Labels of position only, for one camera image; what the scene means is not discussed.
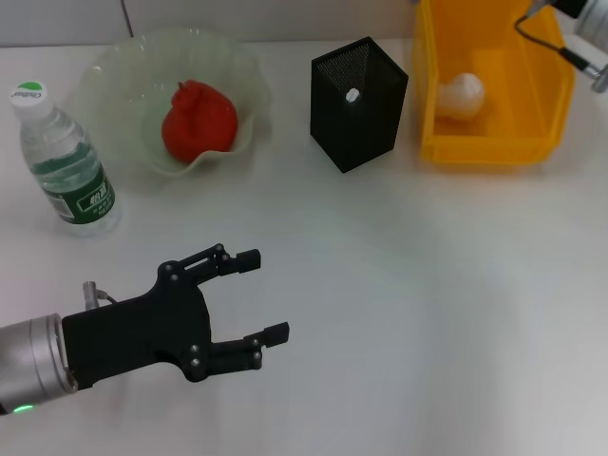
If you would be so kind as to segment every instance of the bottle cap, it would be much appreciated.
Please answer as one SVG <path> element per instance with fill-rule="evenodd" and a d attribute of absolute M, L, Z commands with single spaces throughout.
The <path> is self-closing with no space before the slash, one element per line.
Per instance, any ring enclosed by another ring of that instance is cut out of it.
<path fill-rule="evenodd" d="M 22 83 L 9 95 L 10 104 L 22 122 L 44 119 L 54 107 L 47 86 L 38 81 Z"/>

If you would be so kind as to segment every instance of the pen holder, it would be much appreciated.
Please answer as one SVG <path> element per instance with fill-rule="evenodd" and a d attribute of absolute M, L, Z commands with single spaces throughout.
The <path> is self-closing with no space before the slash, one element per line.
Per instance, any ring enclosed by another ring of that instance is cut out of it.
<path fill-rule="evenodd" d="M 313 60 L 311 135 L 340 171 L 392 150 L 408 79 L 370 37 Z"/>

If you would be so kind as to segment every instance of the yellow basket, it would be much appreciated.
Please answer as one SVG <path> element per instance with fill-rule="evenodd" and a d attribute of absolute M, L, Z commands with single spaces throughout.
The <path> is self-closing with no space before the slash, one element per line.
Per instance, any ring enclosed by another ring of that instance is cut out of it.
<path fill-rule="evenodd" d="M 420 0 L 412 50 L 423 158 L 435 163 L 523 165 L 541 162 L 560 143 L 574 69 L 557 52 L 523 39 L 514 23 L 529 0 Z M 545 8 L 526 31 L 563 46 Z M 435 118 L 439 83 L 461 73 L 485 85 L 471 122 Z"/>

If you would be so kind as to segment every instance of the water bottle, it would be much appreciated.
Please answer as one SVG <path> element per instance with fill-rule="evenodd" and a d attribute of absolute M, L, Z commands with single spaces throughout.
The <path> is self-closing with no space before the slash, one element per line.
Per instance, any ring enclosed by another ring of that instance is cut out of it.
<path fill-rule="evenodd" d="M 68 231 L 87 237 L 114 228 L 120 209 L 88 135 L 54 106 L 40 82 L 16 87 L 10 103 L 21 121 L 29 171 Z"/>

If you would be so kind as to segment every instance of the white table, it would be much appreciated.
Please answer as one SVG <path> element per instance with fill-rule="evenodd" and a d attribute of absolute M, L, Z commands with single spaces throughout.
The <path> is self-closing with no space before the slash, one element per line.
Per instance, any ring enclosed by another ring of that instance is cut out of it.
<path fill-rule="evenodd" d="M 409 67 L 407 42 L 380 43 Z M 0 104 L 0 326 L 79 312 L 85 280 L 140 295 L 216 242 L 262 269 L 203 287 L 214 339 L 292 326 L 261 371 L 157 365 L 4 417 L 2 454 L 606 454 L 608 96 L 580 80 L 562 147 L 520 176 L 421 167 L 407 109 L 395 150 L 342 175 L 308 133 L 310 61 L 341 45 L 252 45 L 274 92 L 255 152 L 181 180 L 109 164 L 106 238 L 61 234 Z M 61 99 L 103 50 L 2 49 L 0 87 Z"/>

